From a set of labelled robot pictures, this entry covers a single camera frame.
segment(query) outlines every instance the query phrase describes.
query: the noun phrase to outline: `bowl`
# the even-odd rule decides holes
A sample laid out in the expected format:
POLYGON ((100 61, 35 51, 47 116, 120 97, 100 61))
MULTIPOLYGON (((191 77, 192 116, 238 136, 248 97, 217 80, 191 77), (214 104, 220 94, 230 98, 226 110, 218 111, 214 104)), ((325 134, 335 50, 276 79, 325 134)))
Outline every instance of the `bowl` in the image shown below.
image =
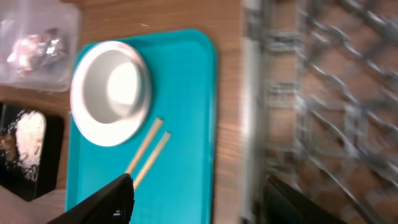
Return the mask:
POLYGON ((79 131, 101 146, 124 142, 144 121, 150 89, 136 50, 118 41, 95 45, 80 60, 72 80, 71 108, 79 131))

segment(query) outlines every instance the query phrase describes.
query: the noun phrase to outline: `teal serving tray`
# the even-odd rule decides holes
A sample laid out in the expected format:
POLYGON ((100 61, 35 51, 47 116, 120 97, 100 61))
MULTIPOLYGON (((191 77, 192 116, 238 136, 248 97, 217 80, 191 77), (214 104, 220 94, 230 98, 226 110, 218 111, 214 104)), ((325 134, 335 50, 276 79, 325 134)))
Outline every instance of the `teal serving tray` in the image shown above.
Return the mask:
MULTIPOLYGON (((132 177, 136 177, 165 131, 166 147, 136 189, 131 223, 211 223, 216 128, 216 51, 197 30, 135 36, 118 41, 144 59, 153 99, 144 124, 114 147, 90 143, 71 117, 66 210, 121 175, 156 117, 164 123, 132 177)), ((95 44, 83 48, 77 63, 95 44)))

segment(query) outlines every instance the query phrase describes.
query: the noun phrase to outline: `table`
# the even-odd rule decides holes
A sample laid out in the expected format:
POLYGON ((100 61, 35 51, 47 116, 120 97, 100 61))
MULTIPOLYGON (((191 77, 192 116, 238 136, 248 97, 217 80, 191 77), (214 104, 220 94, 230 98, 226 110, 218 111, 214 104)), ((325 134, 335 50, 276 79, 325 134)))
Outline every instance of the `table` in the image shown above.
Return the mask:
MULTIPOLYGON (((69 0, 83 12, 81 45, 132 35, 195 28, 209 35, 219 54, 218 123, 213 223, 239 215, 240 0, 69 0)), ((2 86, 0 100, 65 118, 57 189, 27 203, 0 187, 0 223, 44 223, 63 212, 67 179, 69 92, 2 86)))

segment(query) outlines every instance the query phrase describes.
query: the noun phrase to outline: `pair of chopsticks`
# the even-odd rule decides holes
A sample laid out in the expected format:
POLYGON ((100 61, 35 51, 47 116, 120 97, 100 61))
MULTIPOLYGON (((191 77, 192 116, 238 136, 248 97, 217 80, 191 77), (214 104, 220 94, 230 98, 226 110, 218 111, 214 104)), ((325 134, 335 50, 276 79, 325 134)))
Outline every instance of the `pair of chopsticks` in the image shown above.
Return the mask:
MULTIPOLYGON (((152 125, 152 127, 149 130, 149 133, 145 137, 142 144, 139 146, 139 149, 136 152, 136 155, 132 158, 132 160, 129 164, 129 167, 126 170, 126 173, 131 175, 132 171, 137 166, 142 155, 144 154, 145 150, 148 148, 150 142, 152 142, 153 138, 155 137, 156 133, 158 132, 158 130, 160 129, 162 124, 163 124, 163 121, 159 118, 156 118, 155 123, 152 125)), ((156 161, 157 157, 162 152, 164 146, 166 145, 166 143, 170 137, 171 137, 171 134, 168 132, 163 134, 162 139, 160 139, 160 141, 157 143, 154 151, 149 156, 148 160, 145 162, 144 167, 138 173, 137 178, 134 180, 134 189, 137 189, 137 187, 139 186, 141 181, 144 179, 145 175, 148 173, 149 169, 152 167, 152 165, 156 161)))

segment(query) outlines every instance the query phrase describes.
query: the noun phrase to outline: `clear plastic container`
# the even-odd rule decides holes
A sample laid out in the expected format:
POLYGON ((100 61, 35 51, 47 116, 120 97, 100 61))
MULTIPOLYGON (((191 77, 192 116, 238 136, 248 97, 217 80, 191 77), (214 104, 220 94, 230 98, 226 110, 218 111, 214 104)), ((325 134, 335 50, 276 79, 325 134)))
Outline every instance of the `clear plastic container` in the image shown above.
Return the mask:
POLYGON ((0 6, 0 85, 69 90, 80 39, 79 9, 51 0, 0 0, 0 6), (24 54, 21 43, 31 39, 40 40, 41 48, 30 44, 29 54, 24 54), (27 67, 19 61, 34 66, 26 72, 27 67))

